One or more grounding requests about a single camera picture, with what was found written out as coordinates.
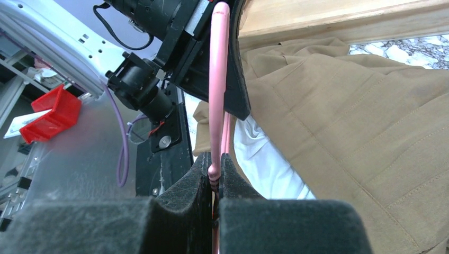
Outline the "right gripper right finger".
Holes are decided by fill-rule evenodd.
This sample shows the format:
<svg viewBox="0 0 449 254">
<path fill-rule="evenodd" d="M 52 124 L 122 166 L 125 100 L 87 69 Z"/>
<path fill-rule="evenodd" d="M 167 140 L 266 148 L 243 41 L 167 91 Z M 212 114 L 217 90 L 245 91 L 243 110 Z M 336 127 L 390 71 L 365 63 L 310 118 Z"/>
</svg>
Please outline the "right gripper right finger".
<svg viewBox="0 0 449 254">
<path fill-rule="evenodd" d="M 371 253 L 363 222 L 346 202 L 265 199 L 221 158 L 221 253 Z"/>
</svg>

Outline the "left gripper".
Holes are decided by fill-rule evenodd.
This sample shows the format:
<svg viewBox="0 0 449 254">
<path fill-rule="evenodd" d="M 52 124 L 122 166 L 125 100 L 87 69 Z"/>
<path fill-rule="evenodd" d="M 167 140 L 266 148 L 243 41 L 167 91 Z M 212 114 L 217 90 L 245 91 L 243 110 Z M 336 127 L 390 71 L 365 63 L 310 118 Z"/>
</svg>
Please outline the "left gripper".
<svg viewBox="0 0 449 254">
<path fill-rule="evenodd" d="M 153 60 L 138 60 L 124 54 L 132 66 L 144 73 L 137 81 L 126 81 L 117 70 L 108 71 L 108 86 L 129 95 L 143 90 L 157 80 L 162 71 L 169 82 L 203 101 L 209 97 L 209 56 L 211 15 L 219 1 L 105 1 L 126 16 L 133 26 L 158 39 L 161 46 Z M 245 1 L 224 1 L 230 8 L 224 110 L 240 120 L 250 114 L 251 106 L 245 84 L 238 42 L 238 25 Z"/>
</svg>

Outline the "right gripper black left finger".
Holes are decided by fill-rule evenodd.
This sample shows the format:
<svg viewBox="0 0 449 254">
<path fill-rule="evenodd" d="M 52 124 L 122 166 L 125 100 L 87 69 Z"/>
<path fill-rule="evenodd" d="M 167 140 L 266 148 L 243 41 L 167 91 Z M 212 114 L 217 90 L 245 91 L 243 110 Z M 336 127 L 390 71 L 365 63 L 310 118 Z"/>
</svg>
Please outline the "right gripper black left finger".
<svg viewBox="0 0 449 254">
<path fill-rule="evenodd" d="M 19 213 L 1 253 L 210 253 L 211 156 L 158 197 L 36 201 Z"/>
</svg>

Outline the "pink wire hanger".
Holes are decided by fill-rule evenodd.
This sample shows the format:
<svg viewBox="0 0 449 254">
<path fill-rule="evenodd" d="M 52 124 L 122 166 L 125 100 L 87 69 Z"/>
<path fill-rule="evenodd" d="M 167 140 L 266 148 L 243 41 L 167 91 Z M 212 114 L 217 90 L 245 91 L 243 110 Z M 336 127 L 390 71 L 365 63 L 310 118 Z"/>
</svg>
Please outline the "pink wire hanger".
<svg viewBox="0 0 449 254">
<path fill-rule="evenodd" d="M 214 192 L 212 208 L 212 252 L 219 253 L 218 204 L 219 179 L 221 177 L 223 110 L 226 91 L 230 7 L 218 2 L 211 15 L 209 55 L 209 132 L 211 166 L 208 178 Z"/>
</svg>

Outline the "brown skirt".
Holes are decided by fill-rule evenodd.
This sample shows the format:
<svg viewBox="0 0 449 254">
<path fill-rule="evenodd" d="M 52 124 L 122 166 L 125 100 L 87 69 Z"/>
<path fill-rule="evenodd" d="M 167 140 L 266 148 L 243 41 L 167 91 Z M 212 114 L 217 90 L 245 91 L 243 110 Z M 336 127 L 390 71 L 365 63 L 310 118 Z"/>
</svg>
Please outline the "brown skirt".
<svg viewBox="0 0 449 254">
<path fill-rule="evenodd" d="M 241 52 L 252 112 L 237 172 L 268 199 L 339 199 L 374 253 L 448 253 L 448 71 L 350 55 L 336 38 Z"/>
</svg>

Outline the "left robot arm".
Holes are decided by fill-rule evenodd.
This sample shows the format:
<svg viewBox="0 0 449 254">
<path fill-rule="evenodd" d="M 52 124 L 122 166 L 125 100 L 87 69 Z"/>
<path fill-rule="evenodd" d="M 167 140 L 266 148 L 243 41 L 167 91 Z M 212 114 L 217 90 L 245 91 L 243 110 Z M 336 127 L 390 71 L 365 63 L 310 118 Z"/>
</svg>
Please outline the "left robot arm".
<svg viewBox="0 0 449 254">
<path fill-rule="evenodd" d="M 167 121 L 173 103 L 157 87 L 157 74 L 186 93 L 210 102 L 223 62 L 223 109 L 244 120 L 250 103 L 240 62 L 238 29 L 243 1 L 106 1 L 151 39 L 160 39 L 154 60 L 139 58 L 92 32 L 54 1 L 1 1 L 1 13 L 18 19 L 95 72 L 119 100 L 151 122 Z"/>
</svg>

